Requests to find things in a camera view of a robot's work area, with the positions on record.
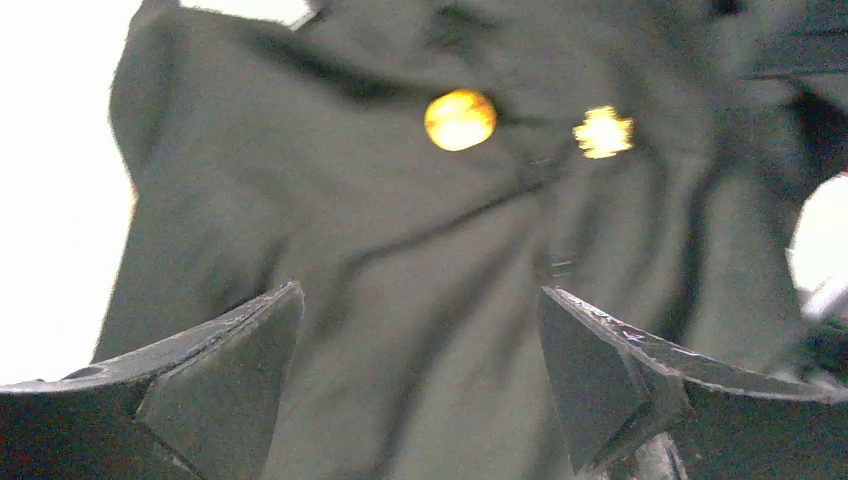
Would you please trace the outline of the round white brooch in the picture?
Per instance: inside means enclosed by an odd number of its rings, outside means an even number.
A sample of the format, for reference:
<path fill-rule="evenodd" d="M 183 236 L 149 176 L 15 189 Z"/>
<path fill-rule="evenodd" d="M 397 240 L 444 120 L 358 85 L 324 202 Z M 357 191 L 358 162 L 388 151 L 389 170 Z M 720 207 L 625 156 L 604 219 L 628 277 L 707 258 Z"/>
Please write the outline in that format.
<path fill-rule="evenodd" d="M 497 113 L 482 93 L 458 89 L 433 100 L 425 110 L 429 139 L 439 148 L 457 152 L 486 141 L 495 131 Z"/>

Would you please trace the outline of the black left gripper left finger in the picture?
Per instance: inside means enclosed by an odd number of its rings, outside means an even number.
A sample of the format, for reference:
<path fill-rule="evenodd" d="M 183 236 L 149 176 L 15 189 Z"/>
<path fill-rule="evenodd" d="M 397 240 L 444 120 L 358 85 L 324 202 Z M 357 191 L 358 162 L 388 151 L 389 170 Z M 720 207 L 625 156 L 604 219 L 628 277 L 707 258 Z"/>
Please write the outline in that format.
<path fill-rule="evenodd" d="M 291 282 L 67 377 L 1 390 L 5 479 L 256 479 L 303 316 Z"/>

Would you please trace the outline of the gold leaf brooch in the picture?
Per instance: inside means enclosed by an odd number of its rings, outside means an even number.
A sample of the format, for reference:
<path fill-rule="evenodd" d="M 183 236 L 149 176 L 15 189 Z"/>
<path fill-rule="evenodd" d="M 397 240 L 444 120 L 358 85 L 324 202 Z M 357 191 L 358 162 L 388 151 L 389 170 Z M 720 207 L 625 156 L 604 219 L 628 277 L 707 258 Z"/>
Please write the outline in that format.
<path fill-rule="evenodd" d="M 633 148 L 634 122 L 612 106 L 588 110 L 572 134 L 585 158 L 604 159 Z"/>

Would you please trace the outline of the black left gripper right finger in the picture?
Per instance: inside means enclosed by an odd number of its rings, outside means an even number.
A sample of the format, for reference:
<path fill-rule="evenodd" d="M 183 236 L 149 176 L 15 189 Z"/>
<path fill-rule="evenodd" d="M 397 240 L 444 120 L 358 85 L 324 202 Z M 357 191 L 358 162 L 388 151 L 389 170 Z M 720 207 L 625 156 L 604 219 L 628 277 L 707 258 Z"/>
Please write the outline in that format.
<path fill-rule="evenodd" d="M 540 336 L 587 479 L 843 479 L 847 394 L 727 365 L 544 288 Z"/>

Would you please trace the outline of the black shirt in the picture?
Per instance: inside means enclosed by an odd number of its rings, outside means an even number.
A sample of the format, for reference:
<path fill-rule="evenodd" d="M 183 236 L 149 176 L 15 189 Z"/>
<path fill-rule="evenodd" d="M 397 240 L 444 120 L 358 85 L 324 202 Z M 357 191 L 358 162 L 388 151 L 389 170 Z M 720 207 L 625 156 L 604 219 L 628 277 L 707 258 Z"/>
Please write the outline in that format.
<path fill-rule="evenodd" d="M 145 1 L 110 117 L 137 193 L 94 351 L 289 280 L 305 292 L 266 479 L 568 479 L 535 322 L 558 285 L 716 360 L 784 372 L 810 97 L 743 75 L 806 1 L 313 1 L 310 21 Z M 425 131 L 494 105 L 483 143 Z M 593 108 L 632 149 L 588 159 Z"/>

